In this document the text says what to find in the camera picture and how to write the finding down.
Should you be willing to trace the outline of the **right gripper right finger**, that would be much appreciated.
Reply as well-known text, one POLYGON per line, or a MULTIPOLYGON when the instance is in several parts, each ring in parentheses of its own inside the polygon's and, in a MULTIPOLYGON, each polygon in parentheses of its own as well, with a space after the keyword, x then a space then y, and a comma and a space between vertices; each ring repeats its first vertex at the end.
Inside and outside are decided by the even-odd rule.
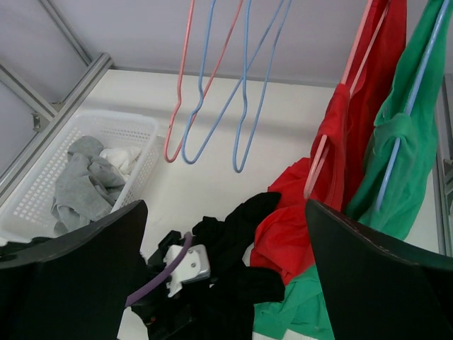
POLYGON ((452 338, 452 258, 316 200, 305 215, 336 339, 452 338))

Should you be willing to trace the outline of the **grey tank top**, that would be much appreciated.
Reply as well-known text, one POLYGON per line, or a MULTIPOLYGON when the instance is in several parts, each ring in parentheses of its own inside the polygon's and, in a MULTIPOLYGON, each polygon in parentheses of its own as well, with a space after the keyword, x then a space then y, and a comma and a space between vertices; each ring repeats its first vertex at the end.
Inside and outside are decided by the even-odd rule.
POLYGON ((89 135, 69 146, 67 164, 55 182, 51 208, 57 220, 56 235, 98 221, 113 209, 125 180, 99 156, 103 149, 103 144, 89 135))

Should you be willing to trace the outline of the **pink hanger with green top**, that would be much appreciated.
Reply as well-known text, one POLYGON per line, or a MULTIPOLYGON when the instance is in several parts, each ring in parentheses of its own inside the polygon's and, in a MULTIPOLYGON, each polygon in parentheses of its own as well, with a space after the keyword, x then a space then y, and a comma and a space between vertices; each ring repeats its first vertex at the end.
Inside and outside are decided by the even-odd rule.
POLYGON ((306 199, 310 198, 318 182, 328 191, 326 199, 329 203, 343 197, 348 106, 388 7, 388 1, 368 1, 365 6, 342 78, 314 140, 311 166, 303 191, 306 199))

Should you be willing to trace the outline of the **blue hanger with grey top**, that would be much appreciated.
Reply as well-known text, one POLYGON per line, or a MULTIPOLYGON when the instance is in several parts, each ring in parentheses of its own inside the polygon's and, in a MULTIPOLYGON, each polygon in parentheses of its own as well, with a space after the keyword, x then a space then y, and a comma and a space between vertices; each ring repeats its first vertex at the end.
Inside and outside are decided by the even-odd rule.
MULTIPOLYGON (((214 17, 214 8, 216 6, 217 2, 212 1, 210 4, 210 10, 208 12, 208 17, 207 17, 207 24, 206 24, 206 29, 205 29, 205 38, 203 42, 203 49, 202 49, 202 58, 200 62, 200 71, 198 75, 198 82, 197 82, 197 89, 199 93, 199 99, 197 102, 196 107, 190 112, 188 122, 185 126, 185 130, 183 133, 183 137, 180 143, 180 151, 179 154, 181 155, 183 161, 186 164, 193 165, 195 164, 199 158, 201 157, 202 153, 204 152, 208 142, 210 141, 212 135, 214 134, 215 130, 217 129, 218 125, 220 124, 222 118, 224 117, 224 114, 226 113, 227 109, 229 108, 233 98, 235 97, 237 91, 241 91, 241 85, 239 84, 239 81, 241 80, 242 73, 243 73, 243 53, 242 53, 242 73, 241 77, 237 81, 235 87, 231 91, 228 99, 226 100, 224 106, 219 112, 219 115, 217 116, 217 119, 214 121, 212 127, 210 128, 210 131, 208 132, 206 138, 202 142, 199 150, 196 152, 195 156, 190 158, 187 154, 187 143, 188 143, 188 137, 189 137, 189 132, 191 127, 193 126, 193 123, 195 122, 195 119, 200 112, 200 110, 203 107, 203 104, 205 103, 205 98, 207 96, 207 92, 210 89, 210 86, 215 78, 215 75, 217 74, 216 70, 213 70, 212 73, 210 74, 210 77, 208 79, 208 82, 206 84, 203 83, 203 76, 205 73, 205 66, 206 66, 206 59, 207 59, 207 53, 208 53, 208 47, 210 43, 210 36, 211 36, 211 30, 212 30, 212 22, 213 22, 213 17, 214 17)), ((283 5, 282 9, 280 11, 285 10, 286 4, 283 5)))

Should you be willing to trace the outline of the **green tank top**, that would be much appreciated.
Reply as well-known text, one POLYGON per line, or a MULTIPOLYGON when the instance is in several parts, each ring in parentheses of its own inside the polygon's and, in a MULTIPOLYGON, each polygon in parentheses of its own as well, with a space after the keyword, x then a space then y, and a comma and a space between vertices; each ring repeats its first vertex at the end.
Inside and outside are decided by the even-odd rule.
MULTIPOLYGON (((345 209, 348 217, 401 240, 417 217, 435 162, 434 110, 451 17, 451 1, 427 3, 396 65, 389 95, 376 114, 365 177, 345 209)), ((257 304, 253 329, 274 339, 282 339, 287 331, 332 339, 317 267, 293 278, 283 301, 257 304)))

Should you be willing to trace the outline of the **white tank top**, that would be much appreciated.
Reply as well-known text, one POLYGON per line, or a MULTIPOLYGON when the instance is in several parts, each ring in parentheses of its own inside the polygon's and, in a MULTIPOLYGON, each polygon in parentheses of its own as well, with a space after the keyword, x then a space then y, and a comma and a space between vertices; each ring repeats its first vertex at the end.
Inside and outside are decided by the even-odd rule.
POLYGON ((116 169, 116 172, 127 181, 137 165, 141 153, 142 150, 139 147, 129 146, 107 148, 102 150, 99 156, 106 159, 116 169))

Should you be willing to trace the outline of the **red tank top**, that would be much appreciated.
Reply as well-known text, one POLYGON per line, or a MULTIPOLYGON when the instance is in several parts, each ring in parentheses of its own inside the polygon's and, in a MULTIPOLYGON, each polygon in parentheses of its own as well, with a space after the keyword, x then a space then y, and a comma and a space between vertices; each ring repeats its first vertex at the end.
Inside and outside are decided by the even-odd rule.
POLYGON ((406 1, 369 5, 350 68, 333 92, 309 157, 287 167, 268 187, 281 198, 256 230, 250 265, 276 271, 285 285, 314 265, 307 200, 342 210, 362 182, 374 119, 406 46, 406 1))

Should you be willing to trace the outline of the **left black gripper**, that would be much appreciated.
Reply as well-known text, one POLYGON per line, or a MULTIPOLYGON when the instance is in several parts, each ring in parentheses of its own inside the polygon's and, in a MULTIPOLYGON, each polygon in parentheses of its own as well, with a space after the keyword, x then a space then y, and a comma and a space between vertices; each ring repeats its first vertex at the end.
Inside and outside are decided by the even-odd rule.
POLYGON ((197 319, 193 305, 209 289, 210 277, 184 283, 173 297, 168 297, 166 283, 188 249, 198 244, 200 241, 190 232, 182 235, 171 231, 148 261, 139 260, 130 307, 143 321, 149 339, 170 339, 197 319))

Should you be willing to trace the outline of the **blue hanger with black top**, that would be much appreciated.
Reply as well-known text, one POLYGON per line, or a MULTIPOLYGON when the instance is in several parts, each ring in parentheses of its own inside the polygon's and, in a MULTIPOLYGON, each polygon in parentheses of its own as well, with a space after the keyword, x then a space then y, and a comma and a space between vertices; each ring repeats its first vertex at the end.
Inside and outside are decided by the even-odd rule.
POLYGON ((250 152, 250 148, 251 148, 251 145, 253 142, 253 138, 254 138, 254 135, 256 132, 257 125, 258 125, 260 113, 262 111, 262 107, 264 104, 264 99, 265 99, 265 95, 266 95, 266 91, 267 91, 267 85, 268 85, 270 73, 272 70, 273 59, 275 56, 275 51, 277 49, 277 44, 280 39, 282 29, 284 28, 285 22, 287 20, 289 10, 292 6, 292 0, 279 2, 279 4, 277 5, 277 8, 273 14, 273 17, 270 19, 269 24, 267 25, 264 33, 261 36, 261 39, 258 42, 257 47, 255 48, 251 57, 249 57, 248 56, 248 37, 249 37, 250 14, 251 14, 252 3, 253 3, 252 0, 246 2, 246 11, 245 11, 245 18, 244 18, 244 31, 243 31, 243 73, 242 73, 241 80, 239 81, 239 84, 241 85, 243 110, 242 110, 242 114, 241 114, 237 129, 236 129, 236 136, 235 136, 235 140, 234 140, 234 147, 233 147, 233 154, 232 154, 232 166, 233 166, 233 170, 237 174, 240 174, 246 165, 248 154, 250 152), (277 33, 273 40, 273 45, 272 45, 269 60, 268 60, 268 66, 266 69, 265 78, 263 80, 263 86, 262 86, 262 90, 261 90, 260 100, 258 103, 258 108, 256 110, 256 114, 255 114, 255 118, 254 118, 254 121, 253 121, 253 124, 251 127, 250 135, 248 136, 248 141, 247 141, 247 144, 246 144, 244 152, 243 152, 243 157, 242 157, 241 161, 239 161, 238 152, 239 152, 239 143, 240 143, 240 139, 241 139, 241 131, 242 131, 243 124, 246 120, 246 117, 248 115, 248 71, 249 71, 251 65, 253 64, 255 58, 257 57, 258 53, 260 52, 260 49, 264 43, 264 40, 266 39, 268 33, 270 32, 270 29, 272 28, 275 20, 277 19, 277 16, 278 16, 280 10, 282 9, 284 4, 286 4, 286 7, 284 10, 280 25, 278 26, 277 33))

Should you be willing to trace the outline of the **black tank top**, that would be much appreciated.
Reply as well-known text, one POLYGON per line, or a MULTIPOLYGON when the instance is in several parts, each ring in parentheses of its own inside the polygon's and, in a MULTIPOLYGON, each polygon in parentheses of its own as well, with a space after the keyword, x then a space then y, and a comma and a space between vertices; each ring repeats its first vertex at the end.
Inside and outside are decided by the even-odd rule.
POLYGON ((243 262, 257 227, 280 198, 278 192, 259 193, 224 220, 204 216, 192 228, 194 243, 207 250, 211 277, 184 288, 184 307, 170 313, 169 339, 252 339, 255 305, 283 300, 285 287, 276 271, 243 262))

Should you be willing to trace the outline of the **white plastic basket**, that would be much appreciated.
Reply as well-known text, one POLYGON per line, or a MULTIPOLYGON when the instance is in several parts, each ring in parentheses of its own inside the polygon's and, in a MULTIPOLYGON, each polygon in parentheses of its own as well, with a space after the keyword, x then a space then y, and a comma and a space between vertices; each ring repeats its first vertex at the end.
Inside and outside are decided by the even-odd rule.
POLYGON ((159 122, 95 110, 57 134, 1 210, 1 238, 57 237, 142 198, 159 159, 159 122))

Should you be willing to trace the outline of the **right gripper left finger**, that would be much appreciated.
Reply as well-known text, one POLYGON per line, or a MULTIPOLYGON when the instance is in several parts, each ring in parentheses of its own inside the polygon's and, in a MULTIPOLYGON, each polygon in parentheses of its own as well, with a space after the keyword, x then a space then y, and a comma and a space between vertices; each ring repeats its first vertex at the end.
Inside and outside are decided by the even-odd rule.
POLYGON ((116 339, 147 214, 137 200, 1 257, 1 338, 116 339))

